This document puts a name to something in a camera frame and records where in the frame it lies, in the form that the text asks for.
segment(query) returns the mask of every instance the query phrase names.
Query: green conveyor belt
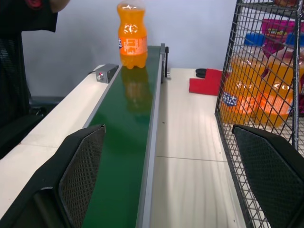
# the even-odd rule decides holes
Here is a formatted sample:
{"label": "green conveyor belt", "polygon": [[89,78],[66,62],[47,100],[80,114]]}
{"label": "green conveyor belt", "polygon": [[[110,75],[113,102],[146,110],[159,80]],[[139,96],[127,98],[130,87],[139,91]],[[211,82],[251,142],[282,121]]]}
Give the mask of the green conveyor belt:
{"label": "green conveyor belt", "polygon": [[90,123],[106,135],[83,228],[136,226],[160,47],[148,54],[144,69],[121,69]]}

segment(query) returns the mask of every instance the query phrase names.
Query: blue bottle cap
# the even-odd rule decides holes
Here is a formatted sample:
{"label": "blue bottle cap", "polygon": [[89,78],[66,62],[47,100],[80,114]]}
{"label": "blue bottle cap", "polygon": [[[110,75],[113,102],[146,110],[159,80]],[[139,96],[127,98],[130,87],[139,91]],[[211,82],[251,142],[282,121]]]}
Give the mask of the blue bottle cap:
{"label": "blue bottle cap", "polygon": [[[293,45],[295,45],[294,41],[295,41],[295,35],[293,33],[289,33],[285,43],[287,45],[293,46]],[[304,33],[301,33],[301,35],[300,35],[300,46],[304,47]]]}
{"label": "blue bottle cap", "polygon": [[246,34],[244,45],[262,46],[265,41],[265,36],[259,33]]}

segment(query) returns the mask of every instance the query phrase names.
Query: fanta bottle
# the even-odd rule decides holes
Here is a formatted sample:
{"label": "fanta bottle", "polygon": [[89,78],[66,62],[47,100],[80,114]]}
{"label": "fanta bottle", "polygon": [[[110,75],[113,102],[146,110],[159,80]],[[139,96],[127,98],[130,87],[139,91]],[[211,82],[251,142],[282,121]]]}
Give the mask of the fanta bottle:
{"label": "fanta bottle", "polygon": [[267,65],[262,45],[265,37],[258,33],[247,34],[244,46],[231,58],[231,74],[226,79],[220,111],[222,121],[244,124],[255,117],[258,88]]}
{"label": "fanta bottle", "polygon": [[[256,124],[267,124],[279,127],[287,120],[293,102],[292,80],[294,76],[294,45],[295,36],[289,34],[286,47],[271,56],[268,61],[269,75],[262,83],[263,91],[257,110]],[[304,74],[304,34],[301,35],[300,77]]]}
{"label": "fanta bottle", "polygon": [[141,0],[125,0],[118,4],[120,59],[123,66],[144,68],[148,57],[145,7]]}

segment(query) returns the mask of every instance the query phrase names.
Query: black sleeve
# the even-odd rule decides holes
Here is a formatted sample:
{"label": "black sleeve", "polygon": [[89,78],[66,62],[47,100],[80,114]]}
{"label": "black sleeve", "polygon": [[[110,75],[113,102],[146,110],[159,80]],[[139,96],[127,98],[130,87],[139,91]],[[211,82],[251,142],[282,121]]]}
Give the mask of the black sleeve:
{"label": "black sleeve", "polygon": [[56,30],[57,13],[49,0],[0,0],[0,6],[0,34]]}

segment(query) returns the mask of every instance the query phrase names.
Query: white wall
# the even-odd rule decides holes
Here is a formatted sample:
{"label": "white wall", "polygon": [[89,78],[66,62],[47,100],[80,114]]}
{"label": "white wall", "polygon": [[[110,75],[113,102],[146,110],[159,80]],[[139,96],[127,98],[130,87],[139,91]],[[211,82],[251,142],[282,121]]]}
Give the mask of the white wall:
{"label": "white wall", "polygon": [[[120,1],[71,0],[56,33],[23,33],[32,95],[66,96],[97,65],[119,64]],[[236,0],[216,2],[145,0],[149,45],[170,47],[169,67],[223,67]]]}

